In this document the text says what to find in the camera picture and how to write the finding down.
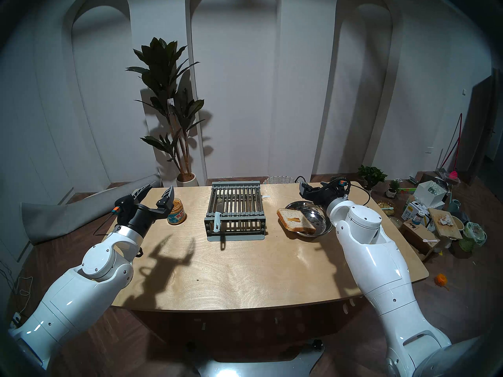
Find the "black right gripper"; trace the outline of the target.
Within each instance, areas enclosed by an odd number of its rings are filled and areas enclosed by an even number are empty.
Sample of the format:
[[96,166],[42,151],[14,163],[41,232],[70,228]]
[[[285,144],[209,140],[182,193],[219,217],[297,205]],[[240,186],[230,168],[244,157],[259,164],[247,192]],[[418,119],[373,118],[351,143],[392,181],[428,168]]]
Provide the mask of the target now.
[[332,202],[338,204],[349,197],[351,182],[344,177],[334,177],[330,182],[321,182],[320,187],[312,187],[306,182],[299,182],[299,194],[315,205],[328,208]]

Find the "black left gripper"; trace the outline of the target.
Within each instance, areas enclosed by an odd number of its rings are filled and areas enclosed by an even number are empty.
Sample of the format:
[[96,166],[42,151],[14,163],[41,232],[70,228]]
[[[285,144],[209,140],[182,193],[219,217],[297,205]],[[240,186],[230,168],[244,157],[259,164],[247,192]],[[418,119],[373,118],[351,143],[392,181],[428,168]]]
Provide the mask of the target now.
[[116,200],[117,226],[127,227],[140,236],[145,236],[154,222],[167,219],[174,207],[174,187],[170,186],[157,201],[156,209],[149,208],[137,202],[147,196],[152,184],[145,185],[132,192],[131,196],[124,196]]

